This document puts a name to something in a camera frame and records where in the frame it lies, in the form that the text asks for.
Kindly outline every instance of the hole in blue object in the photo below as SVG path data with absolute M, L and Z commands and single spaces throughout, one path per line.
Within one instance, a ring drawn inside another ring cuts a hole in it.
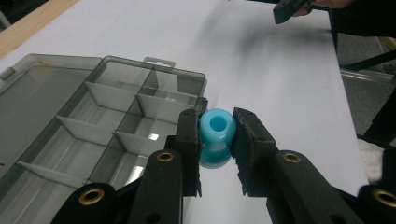
M 210 120 L 210 128 L 215 132 L 222 132 L 227 127 L 227 120 L 222 117 L 214 117 Z

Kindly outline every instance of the brass insert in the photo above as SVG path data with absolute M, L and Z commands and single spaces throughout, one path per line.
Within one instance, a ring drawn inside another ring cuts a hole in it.
M 157 160 L 159 161 L 171 161 L 174 158 L 174 154 L 170 153 L 170 152 L 163 152 L 158 154 L 157 156 Z
M 104 196 L 105 192 L 102 189 L 88 189 L 79 196 L 78 201 L 83 205 L 91 205 L 101 201 Z
M 373 194 L 377 200 L 387 206 L 396 208 L 396 195 L 382 189 L 373 190 Z
M 283 154 L 283 159 L 290 162 L 300 162 L 301 158 L 293 153 L 285 153 Z

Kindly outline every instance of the blue plastic spool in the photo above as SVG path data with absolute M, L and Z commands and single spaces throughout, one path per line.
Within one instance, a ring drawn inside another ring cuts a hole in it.
M 206 111 L 200 119 L 201 141 L 204 148 L 200 164 L 208 169 L 217 169 L 231 158 L 230 145 L 236 132 L 233 115 L 223 109 Z

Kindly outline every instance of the blue cylindrical object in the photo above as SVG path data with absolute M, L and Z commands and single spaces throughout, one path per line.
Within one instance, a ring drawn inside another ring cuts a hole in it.
M 208 110 L 200 119 L 200 128 L 204 144 L 200 164 L 208 169 L 220 168 L 231 158 L 229 147 L 236 132 L 233 115 L 223 109 Z

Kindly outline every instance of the white table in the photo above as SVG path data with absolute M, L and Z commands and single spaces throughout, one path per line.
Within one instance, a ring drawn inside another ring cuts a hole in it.
M 0 71 L 29 53 L 174 61 L 206 74 L 209 108 L 253 111 L 279 148 L 305 154 L 332 185 L 356 194 L 367 180 L 328 14 L 275 25 L 273 7 L 81 0 L 0 61 Z M 184 200 L 184 223 L 271 223 L 265 199 L 242 195 L 234 161 L 200 173 L 203 197 Z

